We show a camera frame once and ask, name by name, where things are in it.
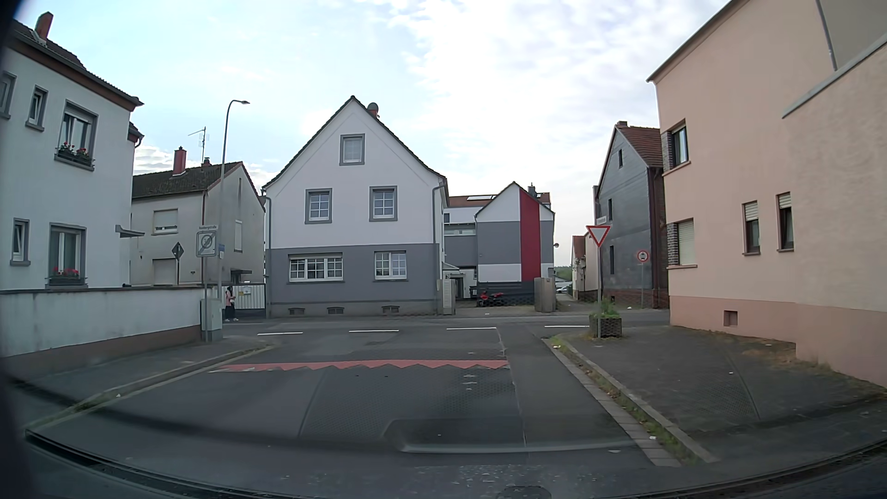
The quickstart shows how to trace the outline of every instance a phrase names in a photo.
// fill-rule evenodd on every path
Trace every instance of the house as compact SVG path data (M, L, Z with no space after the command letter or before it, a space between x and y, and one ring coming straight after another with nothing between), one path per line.
M198 257L198 227L218 225L219 174L222 165L185 168L187 151L174 153L173 169L132 178L132 226L144 232L133 238L131 280L134 286L216 282L219 259ZM224 245L222 284L264 282L264 207L243 162L225 164L225 221L219 227ZM178 262L172 249L184 252Z
M351 96L263 187L272 316L437 313L446 177Z
M0 352L13 376L200 339L200 291L130 286L142 102L12 21L0 72Z
M733 0L649 77L672 324L887 385L885 44L886 3Z
M554 277L554 212L512 182L475 214L477 288L533 303L533 280Z
M446 263L453 268L446 274L454 280L456 298L477 296L477 232L475 215L496 198L495 194L450 196L443 211ZM551 195L538 193L539 202L551 208Z
M129 283L130 190L138 98L105 82L14 20L0 93L3 289L119 288Z
M573 268L573 298L579 301L598 299L598 245L589 233L574 235L569 261Z
M625 305L668 308L659 129L616 123L594 195L595 218L610 226L600 247L602 295ZM648 255L643 263L641 251Z

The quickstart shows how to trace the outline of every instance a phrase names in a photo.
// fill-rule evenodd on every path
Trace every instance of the gray slate-clad house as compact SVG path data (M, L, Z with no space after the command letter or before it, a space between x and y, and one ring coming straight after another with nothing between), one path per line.
M598 225L610 225L600 247L603 296L625 305L667 308L668 248L659 129L616 124L600 182L594 187L594 210ZM641 250L649 252L649 260L643 264L638 260Z

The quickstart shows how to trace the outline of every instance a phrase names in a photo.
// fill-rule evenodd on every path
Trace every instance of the white house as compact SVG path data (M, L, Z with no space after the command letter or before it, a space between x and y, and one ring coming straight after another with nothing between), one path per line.
M351 96L267 195L271 315L435 313L446 178Z
M132 228L145 233L132 239L133 286L214 283L218 279L219 260L198 257L195 246L199 226L218 225L221 165L210 164L205 158L201 166L186 169L186 154L179 147L172 170L132 179ZM225 221L219 239L225 246L222 284L262 283L262 201L243 162L225 164L224 183ZM183 250L178 262L172 252L177 244Z

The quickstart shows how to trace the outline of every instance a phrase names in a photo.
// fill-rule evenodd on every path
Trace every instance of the woman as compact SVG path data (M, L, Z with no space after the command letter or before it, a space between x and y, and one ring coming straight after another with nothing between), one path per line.
M239 321L237 317L234 317L234 291L231 289L231 286L228 286L228 289L224 291L224 321Z

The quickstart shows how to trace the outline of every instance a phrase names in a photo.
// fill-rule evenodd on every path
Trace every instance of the beige building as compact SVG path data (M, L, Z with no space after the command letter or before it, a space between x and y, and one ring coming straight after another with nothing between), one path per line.
M733 0L655 83L671 322L887 385L887 2Z

